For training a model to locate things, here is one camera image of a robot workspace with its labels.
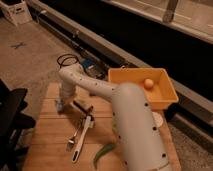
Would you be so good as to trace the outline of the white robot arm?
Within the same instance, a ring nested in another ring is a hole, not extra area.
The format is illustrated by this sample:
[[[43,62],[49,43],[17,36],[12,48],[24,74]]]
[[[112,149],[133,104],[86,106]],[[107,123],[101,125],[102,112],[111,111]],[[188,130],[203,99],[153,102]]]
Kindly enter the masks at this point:
[[[59,70],[62,91],[78,85],[109,101],[128,171],[173,171],[160,131],[144,91],[136,84],[114,84],[84,74],[80,64]]]

